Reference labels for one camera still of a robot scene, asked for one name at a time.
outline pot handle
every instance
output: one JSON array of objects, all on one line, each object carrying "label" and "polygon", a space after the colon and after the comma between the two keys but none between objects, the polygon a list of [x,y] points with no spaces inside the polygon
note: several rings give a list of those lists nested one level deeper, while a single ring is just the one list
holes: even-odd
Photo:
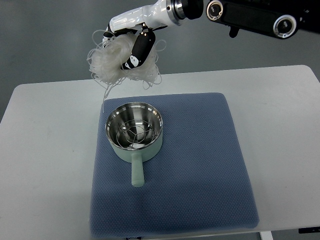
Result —
[{"label": "pot handle", "polygon": [[142,187],[145,184],[142,156],[139,153],[131,155],[131,184],[134,187]]}]

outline saucepan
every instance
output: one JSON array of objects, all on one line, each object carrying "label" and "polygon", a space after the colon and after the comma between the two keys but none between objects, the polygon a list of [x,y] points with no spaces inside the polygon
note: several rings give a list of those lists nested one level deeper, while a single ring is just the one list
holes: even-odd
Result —
[{"label": "saucepan", "polygon": [[145,184],[143,162],[152,159],[163,143],[163,119],[159,111],[144,102],[119,106],[105,123],[108,140],[116,155],[131,163],[131,184]]}]

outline blue textured cushion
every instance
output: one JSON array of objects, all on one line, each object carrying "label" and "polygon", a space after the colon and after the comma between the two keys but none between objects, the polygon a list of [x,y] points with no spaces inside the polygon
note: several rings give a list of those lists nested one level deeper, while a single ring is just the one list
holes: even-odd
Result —
[{"label": "blue textured cushion", "polygon": [[[109,114],[145,102],[163,118],[159,153],[143,163],[145,184],[131,185],[131,164],[111,148]],[[90,228],[94,238],[143,237],[254,228],[259,222],[246,165],[221,93],[109,99],[101,109]]]}]

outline robotic hand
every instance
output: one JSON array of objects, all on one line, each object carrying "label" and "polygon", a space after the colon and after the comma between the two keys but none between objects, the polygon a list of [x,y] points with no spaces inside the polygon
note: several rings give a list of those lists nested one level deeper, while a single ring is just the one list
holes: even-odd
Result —
[{"label": "robotic hand", "polygon": [[180,26],[186,19],[200,18],[203,9],[203,0],[158,0],[153,5],[124,12],[113,17],[108,24],[103,34],[104,46],[113,36],[141,31],[133,45],[130,58],[121,65],[121,69],[139,67],[147,59],[156,41],[153,31]]}]

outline gray floor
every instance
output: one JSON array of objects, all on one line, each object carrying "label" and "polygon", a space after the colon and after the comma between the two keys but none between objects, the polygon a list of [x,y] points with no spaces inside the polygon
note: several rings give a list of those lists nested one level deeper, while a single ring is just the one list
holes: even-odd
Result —
[{"label": "gray floor", "polygon": [[[0,120],[20,84],[90,79],[86,59],[95,47],[92,33],[105,29],[113,16],[155,2],[0,0]],[[227,26],[203,15],[183,26],[159,30],[156,37],[167,44],[159,52],[161,74],[307,65],[320,79],[320,34],[300,30],[290,39],[278,40],[241,30],[232,39]],[[297,229],[275,231],[273,236],[275,240],[320,239],[320,233],[298,234]],[[251,233],[210,239],[260,237]]]}]

